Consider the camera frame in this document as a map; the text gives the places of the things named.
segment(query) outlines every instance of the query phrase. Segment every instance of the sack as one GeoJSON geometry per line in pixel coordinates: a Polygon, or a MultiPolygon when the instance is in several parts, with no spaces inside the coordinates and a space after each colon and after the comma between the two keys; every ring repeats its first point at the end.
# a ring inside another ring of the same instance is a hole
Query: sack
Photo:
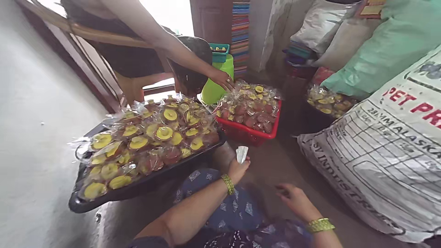
{"type": "Polygon", "coordinates": [[[387,0],[384,21],[322,86],[363,100],[441,44],[441,1],[387,0]]]}
{"type": "Polygon", "coordinates": [[[299,145],[371,227],[418,243],[441,234],[441,46],[299,145]]]}
{"type": "Polygon", "coordinates": [[[302,28],[291,36],[291,40],[323,54],[342,21],[354,15],[356,5],[316,0],[305,16],[302,28]]]}
{"type": "Polygon", "coordinates": [[[326,52],[313,63],[338,71],[354,56],[363,43],[372,37],[380,25],[378,19],[350,18],[343,21],[326,52]]]}

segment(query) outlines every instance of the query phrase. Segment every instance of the teal plastic basket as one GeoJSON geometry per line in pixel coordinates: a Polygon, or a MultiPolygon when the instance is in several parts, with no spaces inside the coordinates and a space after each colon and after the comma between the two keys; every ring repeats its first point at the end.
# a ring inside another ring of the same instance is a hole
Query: teal plastic basket
{"type": "Polygon", "coordinates": [[[213,52],[213,63],[225,63],[227,61],[227,54],[230,52],[229,44],[219,44],[219,43],[208,43],[210,47],[214,50],[218,47],[221,51],[222,48],[225,47],[226,51],[222,51],[221,53],[213,52]]]}

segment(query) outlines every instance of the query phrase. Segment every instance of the black tray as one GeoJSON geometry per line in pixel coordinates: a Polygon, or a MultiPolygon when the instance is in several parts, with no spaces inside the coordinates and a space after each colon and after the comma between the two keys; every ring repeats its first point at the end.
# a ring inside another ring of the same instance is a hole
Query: black tray
{"type": "MultiPolygon", "coordinates": [[[[102,131],[104,130],[100,124],[88,132],[85,136],[91,137],[102,131]]],[[[192,171],[189,171],[189,169],[191,170],[192,167],[184,165],[189,165],[190,162],[191,164],[196,164],[206,160],[208,155],[211,155],[216,148],[222,146],[227,140],[225,133],[220,128],[218,128],[217,133],[219,134],[219,142],[206,148],[205,151],[184,158],[171,166],[165,166],[162,169],[152,172],[150,175],[143,177],[125,187],[110,190],[105,195],[96,198],[94,201],[86,201],[78,197],[78,193],[81,189],[81,185],[78,184],[78,182],[81,181],[86,175],[86,164],[81,163],[78,169],[78,177],[75,182],[74,190],[71,194],[71,198],[69,199],[70,210],[79,214],[85,213],[103,205],[106,202],[126,200],[141,194],[152,192],[165,181],[177,177],[178,175],[182,175],[183,173],[191,173],[192,171]]]]}

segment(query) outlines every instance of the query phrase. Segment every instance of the red plastic basket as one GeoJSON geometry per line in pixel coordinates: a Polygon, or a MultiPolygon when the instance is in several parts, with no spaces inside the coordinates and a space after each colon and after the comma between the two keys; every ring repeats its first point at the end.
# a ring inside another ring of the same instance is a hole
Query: red plastic basket
{"type": "Polygon", "coordinates": [[[273,131],[270,134],[251,129],[243,124],[225,120],[220,117],[216,117],[216,120],[218,123],[220,123],[222,130],[224,130],[228,138],[238,141],[244,145],[258,147],[262,145],[267,139],[274,139],[276,137],[277,127],[279,126],[281,107],[282,101],[279,101],[279,112],[277,113],[276,121],[273,125],[273,131]]]}

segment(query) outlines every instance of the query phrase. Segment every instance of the green sack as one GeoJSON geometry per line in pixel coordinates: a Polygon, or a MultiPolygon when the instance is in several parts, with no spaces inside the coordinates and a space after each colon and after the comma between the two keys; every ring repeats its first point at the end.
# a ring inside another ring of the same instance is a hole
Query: green sack
{"type": "Polygon", "coordinates": [[[384,21],[322,86],[363,100],[441,44],[441,0],[387,0],[384,21]]]}

